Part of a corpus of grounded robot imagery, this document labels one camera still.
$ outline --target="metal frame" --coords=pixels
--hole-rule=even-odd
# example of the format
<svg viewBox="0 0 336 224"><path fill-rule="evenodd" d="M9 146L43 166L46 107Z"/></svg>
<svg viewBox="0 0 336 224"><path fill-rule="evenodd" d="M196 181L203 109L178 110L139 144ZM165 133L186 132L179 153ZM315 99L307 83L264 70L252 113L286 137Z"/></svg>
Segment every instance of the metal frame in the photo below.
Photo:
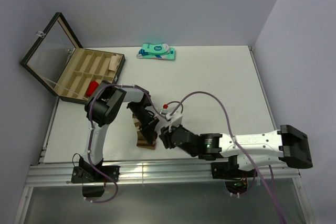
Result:
<svg viewBox="0 0 336 224"><path fill-rule="evenodd" d="M269 115L276 129L275 120L271 112L265 89L262 84L260 74L254 59L252 47L249 47L251 59L255 66L262 92L266 101ZM30 197L34 187L52 186L82 186L82 184L72 184L71 175L73 164L44 164L44 155L48 145L48 139L52 130L55 114L57 111L59 98L56 99L53 113L50 118L46 138L39 164L31 166L27 175L24 191L18 206L14 223L24 223ZM131 162L104 162L103 165L119 165L120 175L118 184L158 184L158 183L187 183L187 182L208 182L213 181L211 174L211 162L199 159L170 159L159 161L131 161ZM301 209L306 223L316 223L312 209L310 207L307 194L303 188L299 170L289 168L285 165L273 165L275 179L292 178L298 195ZM270 179L268 167L260 168L266 179ZM88 183L85 185L102 185L102 183Z"/></svg>

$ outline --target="red object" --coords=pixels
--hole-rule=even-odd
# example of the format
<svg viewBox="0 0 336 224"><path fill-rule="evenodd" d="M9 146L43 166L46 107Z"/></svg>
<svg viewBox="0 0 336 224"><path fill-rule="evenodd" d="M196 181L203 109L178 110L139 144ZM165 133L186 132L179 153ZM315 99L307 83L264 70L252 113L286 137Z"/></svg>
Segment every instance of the red object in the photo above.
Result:
<svg viewBox="0 0 336 224"><path fill-rule="evenodd" d="M97 89L97 87L99 86L99 83L96 82L96 81L91 81L89 86L88 86L88 89L86 90L86 93L85 95L87 97L90 97L92 96L92 94L94 93L94 91Z"/></svg>

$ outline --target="wooden box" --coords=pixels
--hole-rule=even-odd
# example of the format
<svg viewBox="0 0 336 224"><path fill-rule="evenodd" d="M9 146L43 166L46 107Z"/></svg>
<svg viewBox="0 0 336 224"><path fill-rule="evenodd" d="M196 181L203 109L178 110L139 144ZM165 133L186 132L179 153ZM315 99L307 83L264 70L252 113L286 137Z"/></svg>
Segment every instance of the wooden box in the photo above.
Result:
<svg viewBox="0 0 336 224"><path fill-rule="evenodd" d="M91 81L117 82L125 56L84 49L62 13L36 35L39 38L20 64L62 100L85 104Z"/></svg>

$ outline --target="wall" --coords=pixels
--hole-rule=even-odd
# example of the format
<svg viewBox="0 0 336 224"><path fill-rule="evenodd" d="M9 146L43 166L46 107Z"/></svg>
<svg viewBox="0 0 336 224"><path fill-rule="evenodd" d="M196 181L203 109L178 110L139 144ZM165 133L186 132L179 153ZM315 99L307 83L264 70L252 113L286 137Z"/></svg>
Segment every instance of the wall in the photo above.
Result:
<svg viewBox="0 0 336 224"><path fill-rule="evenodd" d="M38 0L86 47L253 45L276 0Z"/></svg>
<svg viewBox="0 0 336 224"><path fill-rule="evenodd" d="M36 163L55 98L19 61L47 25L36 0L0 0L0 223L12 223L29 165Z"/></svg>
<svg viewBox="0 0 336 224"><path fill-rule="evenodd" d="M308 134L314 168L302 170L318 223L335 223L336 0L277 0L255 57L277 124Z"/></svg>

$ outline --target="box lid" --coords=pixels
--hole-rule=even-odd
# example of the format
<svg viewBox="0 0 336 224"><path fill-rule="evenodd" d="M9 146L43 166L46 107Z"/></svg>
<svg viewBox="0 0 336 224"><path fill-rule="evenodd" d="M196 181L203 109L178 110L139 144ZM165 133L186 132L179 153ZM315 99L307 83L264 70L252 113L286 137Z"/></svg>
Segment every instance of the box lid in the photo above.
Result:
<svg viewBox="0 0 336 224"><path fill-rule="evenodd" d="M83 48L62 13L56 13L20 64L52 94L72 54Z"/></svg>

